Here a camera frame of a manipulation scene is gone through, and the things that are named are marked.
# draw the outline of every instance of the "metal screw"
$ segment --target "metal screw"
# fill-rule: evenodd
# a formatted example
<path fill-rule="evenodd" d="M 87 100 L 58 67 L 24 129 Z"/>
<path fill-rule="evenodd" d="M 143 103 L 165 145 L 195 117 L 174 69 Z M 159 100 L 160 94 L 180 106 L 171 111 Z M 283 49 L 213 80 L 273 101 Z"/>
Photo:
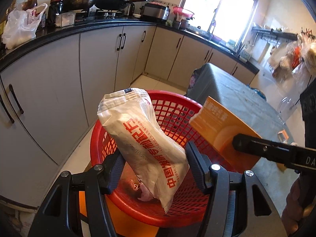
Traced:
<path fill-rule="evenodd" d="M 103 166 L 101 164 L 97 164 L 93 167 L 94 170 L 99 171 L 103 168 Z"/>
<path fill-rule="evenodd" d="M 69 175 L 68 171 L 62 171 L 61 174 L 60 174 L 61 177 L 66 177 L 68 175 Z"/>
<path fill-rule="evenodd" d="M 254 172 L 251 170 L 246 170 L 246 175 L 252 177 L 254 175 Z"/>
<path fill-rule="evenodd" d="M 218 171 L 218 170 L 221 169 L 221 166 L 218 165 L 218 164 L 213 164 L 213 165 L 211 166 L 211 168 L 212 168 L 213 170 L 215 170 L 215 171 Z"/>

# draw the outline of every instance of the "wall cabinet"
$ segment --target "wall cabinet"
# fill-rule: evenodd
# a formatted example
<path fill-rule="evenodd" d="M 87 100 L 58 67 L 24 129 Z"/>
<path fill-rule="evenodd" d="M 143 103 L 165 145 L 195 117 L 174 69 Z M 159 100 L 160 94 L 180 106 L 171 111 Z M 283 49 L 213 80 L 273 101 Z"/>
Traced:
<path fill-rule="evenodd" d="M 145 70 L 155 31 L 156 31 L 155 26 L 145 26 L 144 28 L 143 38 L 141 40 L 140 47 L 138 50 L 138 55 L 137 55 L 137 60 L 136 60 L 136 65 L 135 65 L 132 81 L 134 81 L 138 76 L 140 76 Z"/>
<path fill-rule="evenodd" d="M 94 30 L 80 36 L 80 73 L 89 126 L 97 120 L 100 101 L 114 92 L 123 27 Z"/>
<path fill-rule="evenodd" d="M 32 51 L 0 74 L 23 126 L 59 165 L 88 128 L 78 55 L 79 34 Z"/>
<path fill-rule="evenodd" d="M 143 32 L 144 26 L 126 26 L 123 29 L 117 61 L 115 91 L 126 89 L 131 85 Z"/>
<path fill-rule="evenodd" d="M 245 85 L 250 84 L 253 78 L 255 77 L 254 73 L 246 69 L 240 63 L 237 63 L 237 65 L 233 69 L 232 75 Z"/>
<path fill-rule="evenodd" d="M 219 67 L 220 69 L 226 71 L 227 73 L 231 74 L 234 67 L 236 66 L 237 62 L 226 56 L 224 53 L 213 49 L 207 62 L 212 63 L 213 65 Z"/>
<path fill-rule="evenodd" d="M 0 104 L 0 195 L 37 207 L 46 195 L 58 166 L 23 128 L 1 85 L 0 101 L 3 103 Z M 13 124 L 5 108 L 14 120 Z"/>
<path fill-rule="evenodd" d="M 154 76 L 168 79 L 184 35 L 157 28 L 151 45 L 145 71 Z"/>
<path fill-rule="evenodd" d="M 206 63 L 211 51 L 211 47 L 185 36 L 168 81 L 188 88 L 193 71 Z"/>

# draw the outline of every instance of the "wok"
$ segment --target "wok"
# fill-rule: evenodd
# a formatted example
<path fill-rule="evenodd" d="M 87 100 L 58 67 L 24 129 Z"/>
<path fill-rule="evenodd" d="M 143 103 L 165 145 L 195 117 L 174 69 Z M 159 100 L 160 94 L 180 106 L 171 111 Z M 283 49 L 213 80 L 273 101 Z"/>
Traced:
<path fill-rule="evenodd" d="M 129 3 L 145 1 L 149 0 L 95 0 L 95 6 L 100 10 L 120 11 Z"/>

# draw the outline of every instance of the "small orange box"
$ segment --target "small orange box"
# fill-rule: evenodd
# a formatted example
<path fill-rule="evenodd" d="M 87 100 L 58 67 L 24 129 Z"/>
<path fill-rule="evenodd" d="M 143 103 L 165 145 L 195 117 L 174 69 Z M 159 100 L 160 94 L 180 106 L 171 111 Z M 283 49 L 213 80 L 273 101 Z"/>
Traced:
<path fill-rule="evenodd" d="M 190 119 L 190 125 L 239 173 L 251 169 L 260 159 L 236 151 L 232 141 L 237 134 L 261 137 L 211 97 L 206 99 L 202 109 Z"/>

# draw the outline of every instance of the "clear plastic container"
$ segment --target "clear plastic container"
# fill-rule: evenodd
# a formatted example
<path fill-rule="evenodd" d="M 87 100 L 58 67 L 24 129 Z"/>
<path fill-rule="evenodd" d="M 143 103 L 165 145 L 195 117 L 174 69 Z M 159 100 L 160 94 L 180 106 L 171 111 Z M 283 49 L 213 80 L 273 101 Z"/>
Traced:
<path fill-rule="evenodd" d="M 75 12 L 65 12 L 56 15 L 56 27 L 66 27 L 75 23 Z"/>

